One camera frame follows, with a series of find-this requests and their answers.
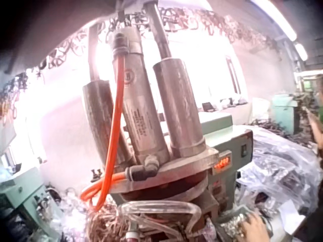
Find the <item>hanging chain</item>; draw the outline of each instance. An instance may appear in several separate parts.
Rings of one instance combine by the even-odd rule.
[[[280,53],[276,41],[235,21],[230,16],[222,17],[213,11],[186,8],[159,8],[159,12],[166,33],[176,33],[182,30],[203,30],[210,36],[219,33],[227,37],[230,43],[244,41],[252,46],[260,46],[263,49],[269,48]],[[126,14],[123,21],[115,17],[100,23],[98,26],[99,42],[108,43],[111,33],[127,26],[136,26],[143,38],[147,32],[151,32],[148,18],[145,11],[142,10],[141,12]],[[60,67],[66,61],[69,51],[77,56],[82,56],[87,50],[87,37],[87,29],[81,29],[71,35],[55,48],[41,64],[35,67],[32,73],[43,78],[41,71],[45,68]],[[17,75],[0,91],[0,119],[3,122],[10,109],[13,113],[16,113],[14,102],[20,91],[27,89],[27,80],[26,73]]]

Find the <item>orange tube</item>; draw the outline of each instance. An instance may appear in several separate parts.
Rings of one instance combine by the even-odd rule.
[[[103,206],[106,196],[109,193],[110,187],[115,182],[125,179],[125,173],[117,173],[113,174],[115,161],[117,158],[117,147],[118,147],[118,140],[120,135],[120,121],[121,121],[121,114],[123,109],[123,93],[124,93],[124,82],[125,82],[125,56],[120,55],[117,56],[117,95],[116,95],[116,102],[115,107],[113,110],[112,115],[112,128],[109,140],[109,148],[107,150],[107,157],[105,162],[105,176],[98,180],[97,182],[93,183],[91,186],[86,188],[80,198],[83,201],[89,200],[94,197],[100,190],[100,197],[95,206],[95,211],[100,210]]]
[[[113,174],[111,184],[114,184],[124,179],[126,179],[126,175],[124,172]],[[83,189],[80,195],[80,199],[86,202],[87,200],[93,198],[101,190],[103,181],[104,181],[104,177],[102,177],[100,180],[97,180],[96,182],[92,183],[91,185]]]

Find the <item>fluorescent light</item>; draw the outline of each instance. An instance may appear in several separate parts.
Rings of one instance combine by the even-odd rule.
[[[305,71],[305,72],[294,72],[296,77],[310,77],[310,76],[317,76],[322,75],[323,70],[312,70],[312,71]]]
[[[284,31],[287,37],[291,41],[295,41],[297,38],[296,32],[292,26],[287,22],[285,17],[279,12],[279,10],[269,0],[251,0],[254,4],[260,7],[269,17],[271,17],[279,27]]]
[[[308,56],[306,50],[302,44],[295,44],[295,48],[303,61],[306,61]]]

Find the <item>digital display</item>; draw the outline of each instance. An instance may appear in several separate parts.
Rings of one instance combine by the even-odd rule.
[[[214,166],[215,169],[217,170],[221,170],[227,166],[229,166],[231,164],[231,157],[230,156],[226,156],[226,157],[223,157],[219,162],[218,164],[216,164]]]

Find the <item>label on cylinder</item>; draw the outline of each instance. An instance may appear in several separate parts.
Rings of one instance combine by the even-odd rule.
[[[135,79],[135,73],[131,69],[125,70],[125,85],[131,84]]]
[[[138,97],[136,102],[139,105],[135,105],[132,101],[125,103],[125,114],[129,116],[125,118],[131,120],[132,127],[129,128],[135,129],[134,132],[131,132],[134,135],[131,139],[135,139],[132,142],[134,149],[137,148],[139,151],[152,149],[156,146],[156,140],[152,138],[154,137],[154,130],[149,118],[149,111],[145,105],[145,99],[141,96]]]

